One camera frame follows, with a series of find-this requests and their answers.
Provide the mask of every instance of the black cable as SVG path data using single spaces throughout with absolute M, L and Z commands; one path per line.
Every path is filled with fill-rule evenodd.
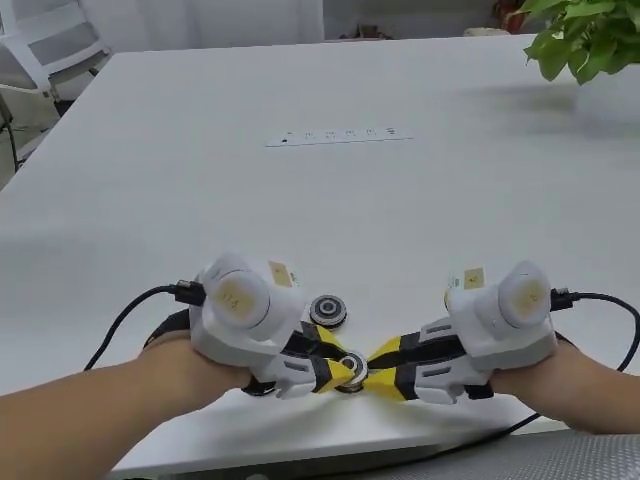
M 140 305 L 148 298 L 153 297 L 154 295 L 157 295 L 159 293 L 170 293 L 175 295 L 176 292 L 177 287 L 175 285 L 164 285 L 162 287 L 155 287 L 151 290 L 147 290 L 142 295 L 139 295 L 135 300 L 127 305 L 125 309 L 120 312 L 120 315 L 116 317 L 113 324 L 111 324 L 111 327 L 109 327 L 109 330 L 107 331 L 102 344 L 100 345 L 98 350 L 96 350 L 96 353 L 93 354 L 91 360 L 89 360 L 89 363 L 87 363 L 87 365 L 84 367 L 84 371 L 86 372 L 87 370 L 91 370 L 96 362 L 100 360 L 100 357 L 104 354 L 105 350 L 111 343 L 111 340 L 113 339 L 116 331 L 118 330 L 124 319 L 127 317 L 127 315 L 129 315 L 133 311 L 133 309 L 135 309 L 138 305 Z
M 631 341 L 631 345 L 629 347 L 629 350 L 627 351 L 627 354 L 625 355 L 624 359 L 622 360 L 622 362 L 620 362 L 620 365 L 618 365 L 618 367 L 616 368 L 617 371 L 619 372 L 623 372 L 627 366 L 629 366 L 629 363 L 631 362 L 631 360 L 633 359 L 633 357 L 636 355 L 637 351 L 638 351 L 638 346 L 640 345 L 640 313 L 638 312 L 638 310 L 636 310 L 633 306 L 631 306 L 630 304 L 628 304 L 627 302 L 620 300 L 617 297 L 613 297 L 611 295 L 605 295 L 602 293 L 581 293 L 581 292 L 569 292 L 569 291 L 558 291 L 558 290 L 553 290 L 552 291 L 552 300 L 553 302 L 556 302 L 556 305 L 559 306 L 559 308 L 553 308 L 552 307 L 552 311 L 555 310 L 564 310 L 567 308 L 571 308 L 573 306 L 573 302 L 576 302 L 578 300 L 602 300 L 605 302 L 610 302 L 610 303 L 614 303 L 622 308 L 624 308 L 625 310 L 627 310 L 629 313 L 631 313 L 631 315 L 633 315 L 633 320 L 634 320 L 634 334 L 633 334 L 633 340 Z M 568 343 L 571 343 L 570 341 L 568 341 L 567 339 L 565 339 L 564 337 L 562 337 L 561 335 L 559 335 L 563 341 L 567 341 Z M 325 475 L 308 475 L 308 476 L 302 476 L 302 477 L 298 477 L 295 480 L 320 480 L 323 478 L 334 478 L 334 477 L 341 477 L 344 475 L 362 475 L 362 474 L 366 474 L 366 473 L 373 473 L 373 472 L 379 472 L 379 471 L 383 471 L 383 470 L 387 470 L 390 468 L 398 468 L 398 467 L 405 467 L 405 466 L 409 466 L 409 465 L 414 465 L 416 463 L 421 463 L 421 462 L 428 462 L 431 460 L 435 460 L 436 458 L 440 458 L 446 455 L 453 455 L 455 453 L 459 453 L 471 448 L 475 448 L 475 447 L 480 447 L 482 445 L 485 445 L 487 443 L 491 443 L 494 442 L 496 440 L 500 440 L 501 438 L 507 437 L 509 435 L 511 435 L 512 433 L 516 432 L 517 430 L 520 430 L 521 428 L 529 425 L 531 422 L 533 422 L 534 420 L 537 420 L 538 418 L 540 418 L 540 414 L 538 413 L 534 413 L 533 415 L 528 416 L 527 418 L 525 418 L 524 420 L 516 423 L 515 425 L 510 426 L 509 428 L 506 428 L 504 430 L 500 430 L 498 432 L 492 433 L 490 435 L 487 435 L 486 437 L 482 437 L 478 440 L 474 440 L 472 442 L 468 442 L 468 443 L 463 443 L 462 445 L 458 445 L 457 447 L 453 447 L 450 448 L 448 450 L 444 450 L 442 452 L 438 452 L 434 455 L 429 455 L 428 457 L 420 457 L 420 458 L 415 458 L 412 460 L 404 460 L 401 462 L 395 462 L 395 463 L 387 463 L 385 465 L 379 465 L 379 466 L 375 466 L 375 467 L 367 467 L 367 468 L 361 468 L 358 470 L 351 470 L 351 471 L 342 471 L 342 472 L 336 472 L 336 473 L 332 473 L 332 474 L 325 474 Z
M 11 154 L 13 155 L 13 170 L 18 173 L 20 162 L 18 161 L 18 146 L 16 145 L 16 136 L 11 126 L 11 122 L 7 123 L 7 132 L 9 132 L 9 143 L 11 143 Z

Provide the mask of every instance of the black ball bearing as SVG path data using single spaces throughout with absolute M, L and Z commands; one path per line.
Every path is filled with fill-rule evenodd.
M 335 330 L 347 319 L 347 306 L 335 295 L 322 295 L 311 303 L 309 317 L 316 325 Z

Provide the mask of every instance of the cable connector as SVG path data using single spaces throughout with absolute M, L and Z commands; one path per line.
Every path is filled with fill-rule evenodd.
M 173 288 L 173 297 L 176 302 L 201 307 L 207 298 L 204 287 L 201 283 L 190 282 L 189 280 L 178 280 Z
M 568 288 L 552 288 L 551 289 L 551 311 L 568 310 L 573 308 L 573 303 L 578 301 L 575 293 L 569 291 Z

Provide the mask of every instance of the potted plant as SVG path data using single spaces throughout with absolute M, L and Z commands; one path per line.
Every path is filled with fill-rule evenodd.
M 526 0 L 520 11 L 549 19 L 525 52 L 549 81 L 569 68 L 580 112 L 640 122 L 640 0 Z

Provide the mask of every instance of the black strap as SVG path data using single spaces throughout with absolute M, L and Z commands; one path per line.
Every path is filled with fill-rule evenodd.
M 180 331 L 189 331 L 191 329 L 189 323 L 189 310 L 181 310 L 172 315 L 169 315 L 167 319 L 160 324 L 158 328 L 156 328 L 147 341 L 144 342 L 144 347 L 147 348 L 151 342 L 160 338 L 162 335 L 165 335 L 169 332 L 180 332 Z

